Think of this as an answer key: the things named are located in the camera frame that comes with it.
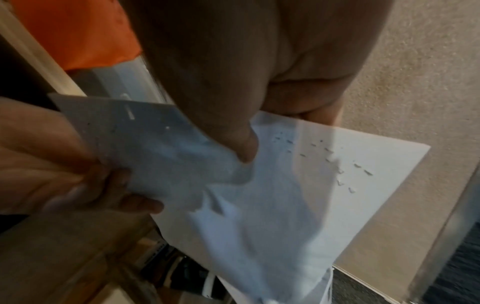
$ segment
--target hand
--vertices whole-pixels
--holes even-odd
[[[253,160],[260,109],[338,124],[393,0],[121,0],[154,75],[207,135]]]
[[[61,113],[0,98],[0,213],[161,212],[129,193],[128,180],[99,164]]]

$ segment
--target sheet of paper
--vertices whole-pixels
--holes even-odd
[[[51,98],[100,160],[161,200],[164,238],[252,299],[298,302],[429,147],[258,113],[244,165],[174,106]]]

